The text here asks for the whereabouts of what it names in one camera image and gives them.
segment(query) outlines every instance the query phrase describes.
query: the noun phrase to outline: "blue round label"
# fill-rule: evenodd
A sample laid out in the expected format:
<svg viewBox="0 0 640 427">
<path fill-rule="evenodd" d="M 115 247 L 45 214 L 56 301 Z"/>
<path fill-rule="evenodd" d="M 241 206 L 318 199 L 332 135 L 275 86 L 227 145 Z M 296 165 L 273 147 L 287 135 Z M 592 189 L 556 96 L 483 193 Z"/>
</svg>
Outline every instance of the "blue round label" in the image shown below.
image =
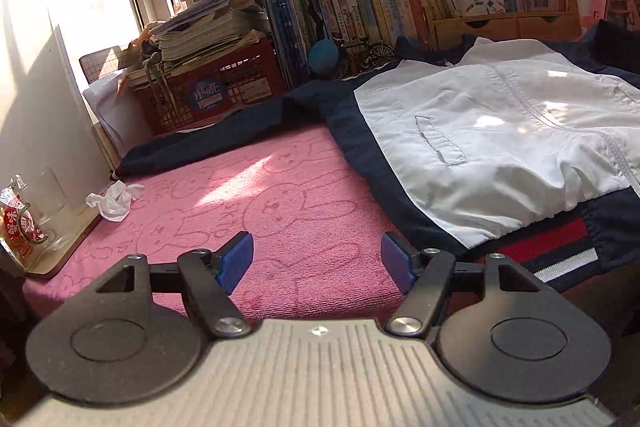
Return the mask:
<svg viewBox="0 0 640 427">
<path fill-rule="evenodd" d="M 215 78 L 204 78 L 187 89 L 187 104 L 196 111 L 204 111 L 222 104 L 227 96 L 226 86 Z"/>
</svg>

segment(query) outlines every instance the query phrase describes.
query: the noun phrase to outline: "mug handle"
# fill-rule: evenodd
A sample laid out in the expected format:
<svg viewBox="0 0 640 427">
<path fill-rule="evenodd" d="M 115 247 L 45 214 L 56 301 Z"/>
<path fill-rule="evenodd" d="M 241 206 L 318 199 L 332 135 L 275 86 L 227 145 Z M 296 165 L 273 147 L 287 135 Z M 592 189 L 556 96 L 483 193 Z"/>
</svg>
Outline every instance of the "mug handle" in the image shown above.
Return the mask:
<svg viewBox="0 0 640 427">
<path fill-rule="evenodd" d="M 27 240 L 29 243 L 31 243 L 32 245 L 41 245 L 42 243 L 44 243 L 49 236 L 44 234 L 44 237 L 40 240 L 34 240 L 34 239 L 30 239 L 27 236 L 26 231 L 24 230 L 24 228 L 22 227 L 22 215 L 29 210 L 29 207 L 31 206 L 31 203 L 23 203 L 22 207 L 20 208 L 20 210 L 18 210 L 18 231 L 20 232 L 20 235 L 25 238 L 25 240 Z"/>
</svg>

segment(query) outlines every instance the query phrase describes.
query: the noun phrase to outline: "white stripe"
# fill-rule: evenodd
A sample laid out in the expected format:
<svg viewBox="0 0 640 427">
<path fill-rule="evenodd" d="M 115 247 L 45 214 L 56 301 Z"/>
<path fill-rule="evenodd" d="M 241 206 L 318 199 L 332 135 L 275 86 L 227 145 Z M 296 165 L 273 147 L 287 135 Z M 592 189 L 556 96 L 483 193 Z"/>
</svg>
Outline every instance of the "white stripe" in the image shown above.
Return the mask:
<svg viewBox="0 0 640 427">
<path fill-rule="evenodd" d="M 596 254 L 595 249 L 590 248 L 589 250 L 573 255 L 564 261 L 560 261 L 560 263 L 547 266 L 546 268 L 535 272 L 534 275 L 542 282 L 548 282 L 551 279 L 556 279 L 565 273 L 578 269 L 580 266 L 584 266 L 585 264 L 589 264 L 597 260 L 598 254 Z"/>
</svg>

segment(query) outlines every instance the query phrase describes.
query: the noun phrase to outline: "crumpled tissue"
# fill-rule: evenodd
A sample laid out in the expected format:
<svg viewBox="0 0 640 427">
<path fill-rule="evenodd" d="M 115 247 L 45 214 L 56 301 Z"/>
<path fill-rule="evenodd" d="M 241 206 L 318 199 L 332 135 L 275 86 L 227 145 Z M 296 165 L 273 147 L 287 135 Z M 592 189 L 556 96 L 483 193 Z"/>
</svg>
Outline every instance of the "crumpled tissue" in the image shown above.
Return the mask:
<svg viewBox="0 0 640 427">
<path fill-rule="evenodd" d="M 107 188 L 104 196 L 100 194 L 89 194 L 86 197 L 86 204 L 97 206 L 100 215 L 109 221 L 122 221 L 131 209 L 131 200 L 137 200 L 145 187 L 133 183 L 125 185 L 121 181 L 115 182 Z"/>
</svg>

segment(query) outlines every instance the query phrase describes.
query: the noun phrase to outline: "pink towel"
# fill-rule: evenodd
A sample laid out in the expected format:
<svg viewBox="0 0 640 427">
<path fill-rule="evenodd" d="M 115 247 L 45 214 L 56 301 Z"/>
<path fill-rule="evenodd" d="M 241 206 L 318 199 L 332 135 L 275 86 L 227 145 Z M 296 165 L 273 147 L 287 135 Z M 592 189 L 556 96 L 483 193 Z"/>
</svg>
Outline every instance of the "pink towel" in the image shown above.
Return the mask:
<svg viewBox="0 0 640 427">
<path fill-rule="evenodd" d="M 129 253 L 168 263 L 240 230 L 254 235 L 254 263 L 232 299 L 249 318 L 383 318 L 401 300 L 380 261 L 380 236 L 393 227 L 322 126 L 141 182 L 123 222 L 101 221 L 58 275 L 24 284 L 36 311 L 48 314 Z M 184 312 L 179 295 L 155 300 Z"/>
</svg>

